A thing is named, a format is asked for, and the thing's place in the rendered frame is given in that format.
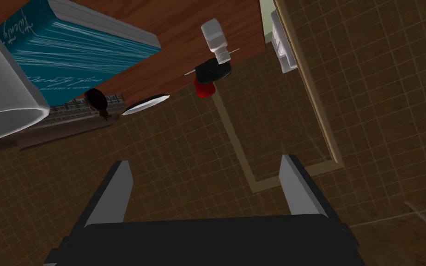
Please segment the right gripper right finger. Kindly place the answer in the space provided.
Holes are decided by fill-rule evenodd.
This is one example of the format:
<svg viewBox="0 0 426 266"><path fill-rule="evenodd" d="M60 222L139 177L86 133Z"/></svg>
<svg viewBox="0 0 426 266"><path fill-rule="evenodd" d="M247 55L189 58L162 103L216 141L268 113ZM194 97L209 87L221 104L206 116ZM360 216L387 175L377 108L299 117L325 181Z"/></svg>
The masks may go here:
<svg viewBox="0 0 426 266"><path fill-rule="evenodd" d="M295 155L283 155L278 178L292 215L321 214L341 223L330 202Z"/></svg>

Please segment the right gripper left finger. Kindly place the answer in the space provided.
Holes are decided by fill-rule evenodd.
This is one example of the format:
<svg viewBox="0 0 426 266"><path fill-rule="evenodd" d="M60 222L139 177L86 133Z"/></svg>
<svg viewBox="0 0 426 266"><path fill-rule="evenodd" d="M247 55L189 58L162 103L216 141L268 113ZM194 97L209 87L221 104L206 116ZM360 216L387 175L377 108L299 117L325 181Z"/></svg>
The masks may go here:
<svg viewBox="0 0 426 266"><path fill-rule="evenodd" d="M128 161L115 161L73 226L73 232L91 224L122 222L133 183Z"/></svg>

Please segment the white plate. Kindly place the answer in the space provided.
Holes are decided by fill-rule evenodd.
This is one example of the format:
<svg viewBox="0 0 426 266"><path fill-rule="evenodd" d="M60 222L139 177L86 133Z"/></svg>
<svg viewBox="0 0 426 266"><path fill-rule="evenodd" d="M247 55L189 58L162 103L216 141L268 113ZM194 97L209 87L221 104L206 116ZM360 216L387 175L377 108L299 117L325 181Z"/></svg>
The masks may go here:
<svg viewBox="0 0 426 266"><path fill-rule="evenodd" d="M170 95L168 94L157 94L146 99L143 99L133 105L130 105L126 108L126 110L122 113L123 116L134 114L140 112L142 110L148 109L158 103L165 101L168 99Z"/></svg>

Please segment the grey keyboard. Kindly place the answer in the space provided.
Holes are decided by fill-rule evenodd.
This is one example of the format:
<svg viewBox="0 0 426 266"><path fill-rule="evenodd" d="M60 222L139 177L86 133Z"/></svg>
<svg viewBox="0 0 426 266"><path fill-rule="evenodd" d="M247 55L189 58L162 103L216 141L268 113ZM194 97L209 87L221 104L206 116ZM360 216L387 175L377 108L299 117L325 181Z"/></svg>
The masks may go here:
<svg viewBox="0 0 426 266"><path fill-rule="evenodd" d="M119 113L125 109L125 99L121 95L109 95L106 99L109 114ZM50 127L98 116L99 112L92 109L83 98L76 98L64 105L52 107L49 115L32 128Z"/></svg>

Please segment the black oval object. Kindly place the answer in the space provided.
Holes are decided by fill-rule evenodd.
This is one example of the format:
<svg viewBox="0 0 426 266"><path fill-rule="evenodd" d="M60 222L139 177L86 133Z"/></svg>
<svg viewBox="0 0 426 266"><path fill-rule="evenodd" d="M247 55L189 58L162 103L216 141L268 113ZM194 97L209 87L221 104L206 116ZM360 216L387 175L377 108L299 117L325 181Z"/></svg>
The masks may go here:
<svg viewBox="0 0 426 266"><path fill-rule="evenodd" d="M104 120L108 120L111 115L108 113L108 101L106 96L98 89L92 88L84 93L85 101L95 111L98 111L99 116Z"/></svg>

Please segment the red mug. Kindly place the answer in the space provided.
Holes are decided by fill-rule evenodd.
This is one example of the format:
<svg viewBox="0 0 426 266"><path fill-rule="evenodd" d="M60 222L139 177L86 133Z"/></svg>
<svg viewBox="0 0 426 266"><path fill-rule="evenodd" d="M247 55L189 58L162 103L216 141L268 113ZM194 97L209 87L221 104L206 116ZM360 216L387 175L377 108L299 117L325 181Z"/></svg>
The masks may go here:
<svg viewBox="0 0 426 266"><path fill-rule="evenodd" d="M194 80L195 92L199 98L207 98L215 94L214 83L200 83L197 78Z"/></svg>

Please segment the thin silver stick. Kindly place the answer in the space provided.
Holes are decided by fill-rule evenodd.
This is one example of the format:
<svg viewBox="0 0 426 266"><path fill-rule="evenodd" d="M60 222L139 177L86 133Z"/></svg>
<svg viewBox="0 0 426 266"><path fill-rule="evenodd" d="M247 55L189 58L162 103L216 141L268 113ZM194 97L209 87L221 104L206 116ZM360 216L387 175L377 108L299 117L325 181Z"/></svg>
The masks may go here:
<svg viewBox="0 0 426 266"><path fill-rule="evenodd" d="M240 50L240 48L235 49L235 50L233 50L233 51L231 51L231 52L229 52L229 53L231 54L231 53L234 53L234 52L236 52L236 51L238 51L238 50ZM195 69L193 69L193 70L191 70L190 72L186 73L186 74L185 74L185 76L186 76L186 75L189 75L189 74L191 74L191 73L193 73L193 72L195 72Z"/></svg>

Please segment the teal book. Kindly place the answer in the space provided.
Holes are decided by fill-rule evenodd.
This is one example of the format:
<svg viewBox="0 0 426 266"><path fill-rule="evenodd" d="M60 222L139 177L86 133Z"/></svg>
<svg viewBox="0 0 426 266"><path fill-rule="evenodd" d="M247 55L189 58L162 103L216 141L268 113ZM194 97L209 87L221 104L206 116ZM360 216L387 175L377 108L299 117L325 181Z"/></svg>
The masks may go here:
<svg viewBox="0 0 426 266"><path fill-rule="evenodd" d="M161 50L155 34L71 0L30 0L0 24L0 40L50 106Z"/></svg>

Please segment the black bowl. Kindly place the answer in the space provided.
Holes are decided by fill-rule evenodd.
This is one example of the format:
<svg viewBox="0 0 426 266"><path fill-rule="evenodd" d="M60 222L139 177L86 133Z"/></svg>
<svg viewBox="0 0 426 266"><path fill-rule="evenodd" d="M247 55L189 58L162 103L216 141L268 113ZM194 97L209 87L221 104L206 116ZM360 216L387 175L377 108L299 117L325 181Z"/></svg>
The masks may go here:
<svg viewBox="0 0 426 266"><path fill-rule="evenodd" d="M200 84L216 82L231 74L230 61L219 64L216 58L211 58L195 67L196 79Z"/></svg>

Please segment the white bottle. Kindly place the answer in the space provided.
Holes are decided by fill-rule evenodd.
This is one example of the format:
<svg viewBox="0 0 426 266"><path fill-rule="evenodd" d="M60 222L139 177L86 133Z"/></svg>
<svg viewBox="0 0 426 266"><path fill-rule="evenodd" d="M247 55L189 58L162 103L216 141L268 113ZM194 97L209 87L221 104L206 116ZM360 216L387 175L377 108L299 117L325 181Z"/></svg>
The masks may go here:
<svg viewBox="0 0 426 266"><path fill-rule="evenodd" d="M227 49L227 40L219 21L215 18L203 23L201 31L207 42L208 48L215 54L218 64L224 64L231 60Z"/></svg>

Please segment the brown wooden table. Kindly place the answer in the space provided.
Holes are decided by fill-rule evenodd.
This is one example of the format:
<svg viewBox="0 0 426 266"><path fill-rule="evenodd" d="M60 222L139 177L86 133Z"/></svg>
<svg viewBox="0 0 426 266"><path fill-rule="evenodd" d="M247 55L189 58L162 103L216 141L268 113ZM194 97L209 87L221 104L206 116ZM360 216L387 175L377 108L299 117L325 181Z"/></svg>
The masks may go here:
<svg viewBox="0 0 426 266"><path fill-rule="evenodd" d="M0 0L0 24L30 0ZM213 18L221 25L231 53L231 65L265 49L259 0L71 0L156 35L161 50L99 84L105 96L121 95L128 107L157 95L171 95L191 84L195 72L186 73L215 54L208 48L201 25ZM62 137L78 121L50 127L32 126L0 138L39 144Z"/></svg>

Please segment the white wall fixture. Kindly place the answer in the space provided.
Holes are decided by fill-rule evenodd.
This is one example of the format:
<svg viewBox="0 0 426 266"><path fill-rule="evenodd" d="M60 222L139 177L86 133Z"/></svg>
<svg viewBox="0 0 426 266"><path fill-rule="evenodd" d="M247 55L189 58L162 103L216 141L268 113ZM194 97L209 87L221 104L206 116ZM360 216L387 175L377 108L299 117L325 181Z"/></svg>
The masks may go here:
<svg viewBox="0 0 426 266"><path fill-rule="evenodd" d="M271 42L279 60L282 73L297 69L291 45L287 39L284 27L276 10L271 12L272 37Z"/></svg>

